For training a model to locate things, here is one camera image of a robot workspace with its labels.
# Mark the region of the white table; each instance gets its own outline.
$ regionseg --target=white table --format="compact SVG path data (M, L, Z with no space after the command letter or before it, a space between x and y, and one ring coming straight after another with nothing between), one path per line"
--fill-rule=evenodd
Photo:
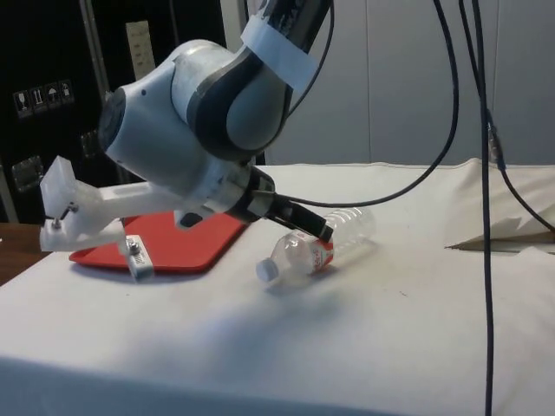
M0 413L481 414L482 257L443 249L449 201L477 163L376 207L374 251L311 284L264 289L255 263L286 232L265 221L196 280L133 285L47 257L0 289ZM282 193L338 201L422 172L266 170ZM555 412L554 265L537 252L493 260L498 414Z

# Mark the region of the plastic water bottle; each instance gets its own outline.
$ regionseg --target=plastic water bottle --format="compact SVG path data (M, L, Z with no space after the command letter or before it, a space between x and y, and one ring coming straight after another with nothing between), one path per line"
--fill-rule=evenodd
M375 232L374 216L368 208L333 211L324 218L334 229L329 243L302 231L293 231L277 242L271 257L258 263L258 277L269 283L289 274L316 273L334 258L365 244Z

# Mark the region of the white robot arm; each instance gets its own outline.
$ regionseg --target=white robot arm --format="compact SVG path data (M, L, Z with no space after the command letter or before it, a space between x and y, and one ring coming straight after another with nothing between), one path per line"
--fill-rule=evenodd
M287 66L295 68L295 57L309 52L330 5L264 1L247 28L249 46L239 52L187 42L151 74L118 88L101 115L101 148L146 182L96 189L76 181L68 161L57 159L42 182L53 218L42 229L43 249L121 241L119 218L157 211L174 211L185 229L224 212L246 223L268 218L329 241L325 220L280 198L250 160L281 132L295 83L287 73L296 71Z

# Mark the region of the screw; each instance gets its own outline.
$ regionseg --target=screw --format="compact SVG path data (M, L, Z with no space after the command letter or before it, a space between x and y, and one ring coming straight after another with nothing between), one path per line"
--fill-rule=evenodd
M52 228L54 230L60 230L62 228L62 223L60 223L59 218L54 218L54 221L52 222Z
M132 256L136 256L140 253L140 246L131 238L127 240L127 248L129 249L129 254Z

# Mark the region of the black cable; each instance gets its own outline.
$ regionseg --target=black cable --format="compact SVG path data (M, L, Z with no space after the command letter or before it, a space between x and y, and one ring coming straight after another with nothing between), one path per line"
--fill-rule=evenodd
M175 47L178 48L181 45L180 41L180 33L177 29L177 18L175 17L175 5L173 4L173 0L169 0L170 5L170 20L172 21L172 29L173 29L173 42L175 43Z
M318 68L317 68L316 72L314 73L314 76L312 76L312 79L310 80L310 83L309 83L308 87L304 90L303 94L299 97L299 99L297 100L295 105L289 110L289 115L287 116L288 118L291 117L291 115L293 113L295 113L297 108L301 105L301 103L304 101L306 96L312 90L312 87L314 87L314 84L316 83L316 81L318 79L318 76L320 76L320 72L322 72L323 65L326 62L326 58L328 57L328 52L330 52L331 41L333 39L333 34L334 34L334 31L335 31L335 28L336 28L336 6L334 4L334 1L331 0L331 4L330 4L330 30L328 31L328 39L326 40L326 45L323 48L322 58L320 59L320 63L318 64Z
M389 195L384 198L379 198L371 201L365 202L351 202L351 203L324 203L324 202L315 202L310 201L308 199L302 198L294 198L294 197L287 197L283 196L281 198L285 198L291 202L296 202L298 204L305 204L310 206L319 206L323 208L351 208L351 207L364 207L364 206L372 206L372 205L379 205L393 199L399 198L413 189L415 189L419 184L421 184L424 180L428 178L432 174L432 172L437 168L437 166L445 159L445 156L451 149L451 145L454 141L454 136L457 133L457 126L459 125L459 71L457 69L457 61L454 54L453 48L453 40L451 38L451 32L449 30L449 26L447 25L447 20L445 18L445 14L443 12L443 7L441 6L440 0L433 0L435 10L437 11L437 16L440 19L441 30L443 32L443 36L445 37L445 44L447 46L447 54L449 57L449 65L451 67L451 76L453 78L453 115L451 119L451 130L449 132L449 136L447 138L447 142L445 146L441 150L441 153L437 156L434 160L434 163L412 184L408 185L404 189Z
M474 55L474 47L472 37L470 35L470 29L468 27L468 19L467 19L467 11L465 9L464 0L459 0L459 9L460 9L460 16L462 18L462 25L465 30L465 37L467 39L467 47L468 53L470 55L470 62L472 63L472 70L474 74L474 80L476 82L476 88L479 89L480 92L480 84L478 79L478 68L476 65L476 58ZM539 223L541 223L547 230L555 234L555 227L548 223L544 218L542 218L519 194L519 192L514 188L513 183L509 179L509 176L506 172L506 163L505 163L505 156L503 154L503 148L501 147L501 142L499 135L497 134L497 128L493 124L493 117L491 112L487 111L487 122L489 124L489 133L491 134L491 140L493 141L493 149L495 151L495 159L497 162L497 167L501 172L501 177L505 182L505 185L509 192L514 196L514 198L519 201L519 204L528 211L528 213L536 219Z
M489 129L486 90L486 58L484 33L479 0L472 0L476 26L476 49L478 52L478 85L480 93L481 145L482 145L482 217L484 223L484 289L486 295L487 356L486 356L486 406L485 415L491 416L493 406L493 352L494 321L492 291L492 234L489 199Z

